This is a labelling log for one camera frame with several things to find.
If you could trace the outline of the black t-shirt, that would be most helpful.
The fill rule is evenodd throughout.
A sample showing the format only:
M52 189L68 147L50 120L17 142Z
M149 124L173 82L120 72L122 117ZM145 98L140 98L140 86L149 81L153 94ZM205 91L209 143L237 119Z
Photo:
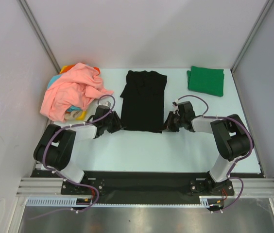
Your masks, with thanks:
M156 71L128 71L121 120L127 131L162 133L167 76Z

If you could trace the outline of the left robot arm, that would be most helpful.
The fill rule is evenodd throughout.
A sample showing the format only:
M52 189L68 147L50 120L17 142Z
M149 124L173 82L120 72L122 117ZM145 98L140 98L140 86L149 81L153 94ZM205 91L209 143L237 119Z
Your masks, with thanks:
M88 190L89 182L83 179L85 172L71 160L74 144L96 139L104 132L114 133L122 129L124 124L116 111L99 105L95 114L89 117L89 121L67 126L48 125L33 157L42 163L44 168L58 172L65 179L72 181L72 189L83 194Z

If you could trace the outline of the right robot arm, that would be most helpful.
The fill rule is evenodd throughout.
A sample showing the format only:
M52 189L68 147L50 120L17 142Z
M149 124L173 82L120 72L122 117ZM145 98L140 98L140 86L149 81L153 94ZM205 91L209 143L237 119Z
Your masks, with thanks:
M178 132L184 128L192 133L209 133L214 137L219 156L207 173L204 187L208 193L216 195L222 191L236 164L251 154L254 141L239 115L197 116L190 101L174 102L173 106L175 110L169 112L163 130Z

